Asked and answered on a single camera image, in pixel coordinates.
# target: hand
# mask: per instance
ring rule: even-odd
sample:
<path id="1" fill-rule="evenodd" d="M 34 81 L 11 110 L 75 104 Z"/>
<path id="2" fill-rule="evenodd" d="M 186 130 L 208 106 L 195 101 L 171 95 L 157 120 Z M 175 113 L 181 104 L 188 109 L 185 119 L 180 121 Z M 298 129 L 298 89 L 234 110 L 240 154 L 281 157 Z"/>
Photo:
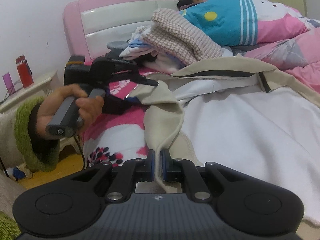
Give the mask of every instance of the hand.
<path id="1" fill-rule="evenodd" d="M 48 134 L 45 131 L 45 128 L 61 106 L 62 102 L 69 96 L 75 96 L 78 98 L 76 100 L 76 105 L 80 108 L 79 115 L 84 120 L 84 125 L 78 133 L 85 131 L 101 114 L 102 107 L 104 105 L 102 97 L 97 96 L 96 98 L 87 98 L 87 93 L 77 84 L 57 88 L 42 102 L 39 107 L 36 124 L 38 136 L 47 140 L 56 139 L 52 135 Z"/>

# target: red water bottle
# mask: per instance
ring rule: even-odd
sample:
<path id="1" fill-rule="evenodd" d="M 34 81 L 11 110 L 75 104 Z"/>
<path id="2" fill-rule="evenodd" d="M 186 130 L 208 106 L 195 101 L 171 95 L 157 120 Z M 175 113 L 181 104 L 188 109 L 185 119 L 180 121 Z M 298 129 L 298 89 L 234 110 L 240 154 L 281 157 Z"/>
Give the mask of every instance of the red water bottle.
<path id="1" fill-rule="evenodd" d="M 24 88 L 27 88 L 28 86 L 33 84 L 33 79 L 31 76 L 30 68 L 28 66 L 28 63 L 24 55 L 16 59 L 16 64 L 17 64 L 17 70 L 21 79 L 21 83 Z"/>

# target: carpet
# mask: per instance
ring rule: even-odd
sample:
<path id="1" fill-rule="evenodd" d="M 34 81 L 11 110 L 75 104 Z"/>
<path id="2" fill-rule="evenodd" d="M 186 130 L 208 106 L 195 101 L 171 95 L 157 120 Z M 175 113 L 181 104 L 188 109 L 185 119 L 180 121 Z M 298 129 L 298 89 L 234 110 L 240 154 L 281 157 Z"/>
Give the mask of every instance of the carpet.
<path id="1" fill-rule="evenodd" d="M 20 234 L 17 223 L 0 212 L 0 239 L 14 240 Z"/>

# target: logo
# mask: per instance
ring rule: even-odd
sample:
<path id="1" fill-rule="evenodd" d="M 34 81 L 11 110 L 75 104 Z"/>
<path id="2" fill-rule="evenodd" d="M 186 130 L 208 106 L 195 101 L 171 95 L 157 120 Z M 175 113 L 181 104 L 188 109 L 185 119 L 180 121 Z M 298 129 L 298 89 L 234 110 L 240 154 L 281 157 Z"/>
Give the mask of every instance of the logo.
<path id="1" fill-rule="evenodd" d="M 155 196 L 155 200 L 160 201 L 161 199 L 163 199 L 163 197 L 162 197 L 162 196 L 160 196 L 160 195 Z"/>

